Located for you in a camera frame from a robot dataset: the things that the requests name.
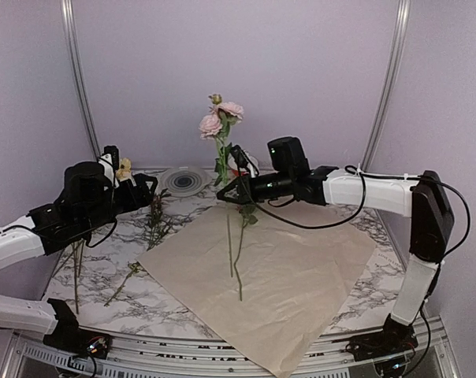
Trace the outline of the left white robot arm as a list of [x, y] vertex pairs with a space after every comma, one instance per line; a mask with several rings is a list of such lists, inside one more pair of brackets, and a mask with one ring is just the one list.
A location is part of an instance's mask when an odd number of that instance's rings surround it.
[[[56, 200], [0, 228], [0, 270], [50, 256], [72, 243], [94, 248], [95, 230], [107, 224], [115, 227], [121, 214], [149, 206], [157, 178], [144, 173], [121, 178], [120, 167], [119, 150], [106, 146], [96, 161], [67, 168]], [[30, 302], [0, 295], [0, 328], [55, 336], [68, 350], [79, 350], [86, 340], [74, 312], [52, 298]]]

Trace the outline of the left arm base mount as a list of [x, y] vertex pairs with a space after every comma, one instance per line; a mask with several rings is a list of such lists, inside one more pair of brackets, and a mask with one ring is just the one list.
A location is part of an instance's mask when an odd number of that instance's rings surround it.
[[54, 331], [43, 337], [43, 344], [81, 358], [106, 359], [111, 339], [109, 334], [81, 328], [77, 320], [59, 320]]

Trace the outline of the blue fake flower stem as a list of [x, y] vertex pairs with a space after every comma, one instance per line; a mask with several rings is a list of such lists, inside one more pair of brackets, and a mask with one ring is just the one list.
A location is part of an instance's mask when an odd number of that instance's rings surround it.
[[76, 314], [80, 313], [78, 285], [81, 275], [82, 261], [84, 256], [85, 242], [79, 241], [72, 245], [73, 248], [73, 293], [74, 293], [74, 306]]

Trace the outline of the yellow fake flower stem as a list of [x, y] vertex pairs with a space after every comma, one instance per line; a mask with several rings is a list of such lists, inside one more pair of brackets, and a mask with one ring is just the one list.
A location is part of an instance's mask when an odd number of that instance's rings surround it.
[[83, 161], [65, 170], [64, 186], [54, 201], [57, 222], [47, 228], [46, 255], [79, 241], [89, 243], [96, 229], [117, 221], [125, 204], [123, 182], [132, 178], [132, 164], [122, 158], [117, 170], [119, 187], [113, 188], [97, 161]]

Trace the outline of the peach wrapping paper sheet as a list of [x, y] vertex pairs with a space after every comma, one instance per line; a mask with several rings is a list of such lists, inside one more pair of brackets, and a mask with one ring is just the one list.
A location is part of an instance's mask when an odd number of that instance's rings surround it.
[[243, 226], [213, 206], [139, 263], [244, 357], [290, 376], [328, 327], [374, 252], [333, 209], [296, 203]]

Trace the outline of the pink fake rose stem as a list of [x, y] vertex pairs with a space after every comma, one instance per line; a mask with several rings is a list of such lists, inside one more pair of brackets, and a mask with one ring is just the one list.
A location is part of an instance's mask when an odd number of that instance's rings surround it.
[[[220, 94], [208, 96], [210, 100], [209, 113], [200, 121], [199, 131], [202, 139], [211, 139], [215, 142], [217, 157], [215, 158], [214, 171], [217, 178], [214, 182], [215, 187], [223, 188], [230, 181], [229, 176], [229, 158], [231, 156], [232, 144], [228, 141], [232, 127], [239, 124], [244, 117], [244, 108], [235, 102], [224, 102]], [[239, 206], [238, 214], [241, 216], [240, 222], [240, 240], [237, 256], [232, 252], [232, 233], [231, 233], [231, 209], [225, 205], [225, 224], [226, 239], [228, 247], [229, 271], [232, 278], [236, 278], [238, 283], [238, 297], [243, 301], [243, 283], [238, 270], [238, 262], [241, 256], [241, 250], [244, 240], [244, 230], [247, 226], [255, 224], [258, 219], [255, 216], [255, 207], [253, 205]]]

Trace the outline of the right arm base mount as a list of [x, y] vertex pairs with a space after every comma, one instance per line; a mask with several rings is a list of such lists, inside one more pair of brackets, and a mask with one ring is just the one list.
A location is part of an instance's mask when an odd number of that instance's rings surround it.
[[388, 315], [382, 330], [352, 336], [345, 351], [350, 353], [355, 361], [365, 361], [408, 350], [413, 351], [417, 347], [418, 341], [413, 326], [401, 324]]

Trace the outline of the white fake rose stem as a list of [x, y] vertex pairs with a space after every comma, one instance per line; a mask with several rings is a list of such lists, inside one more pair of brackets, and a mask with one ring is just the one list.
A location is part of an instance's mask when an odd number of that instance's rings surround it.
[[128, 280], [133, 277], [135, 274], [139, 273], [143, 268], [139, 262], [128, 263], [129, 272], [126, 274], [121, 284], [117, 290], [112, 294], [112, 296], [105, 302], [104, 306], [108, 307], [110, 303], [117, 299], [118, 295], [122, 292]]

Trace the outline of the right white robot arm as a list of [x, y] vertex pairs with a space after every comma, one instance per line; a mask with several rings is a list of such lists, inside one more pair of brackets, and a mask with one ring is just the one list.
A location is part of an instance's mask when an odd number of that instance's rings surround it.
[[455, 223], [446, 192], [449, 187], [434, 171], [419, 176], [378, 175], [346, 166], [309, 166], [300, 140], [282, 137], [267, 144], [274, 171], [261, 174], [240, 146], [221, 149], [225, 161], [233, 160], [238, 177], [227, 183], [218, 199], [239, 206], [286, 197], [290, 202], [317, 206], [356, 206], [399, 214], [411, 221], [410, 258], [400, 293], [389, 316], [391, 322], [376, 337], [377, 347], [392, 353], [407, 339], [404, 326], [413, 323], [432, 294], [448, 249]]

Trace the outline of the dark pink fake sprig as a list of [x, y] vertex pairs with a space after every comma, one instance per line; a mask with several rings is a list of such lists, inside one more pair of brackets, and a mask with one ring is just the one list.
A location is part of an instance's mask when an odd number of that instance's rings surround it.
[[165, 215], [164, 203], [171, 194], [162, 189], [156, 194], [150, 204], [150, 212], [147, 215], [146, 239], [147, 249], [150, 250], [160, 244], [172, 229], [171, 218]]

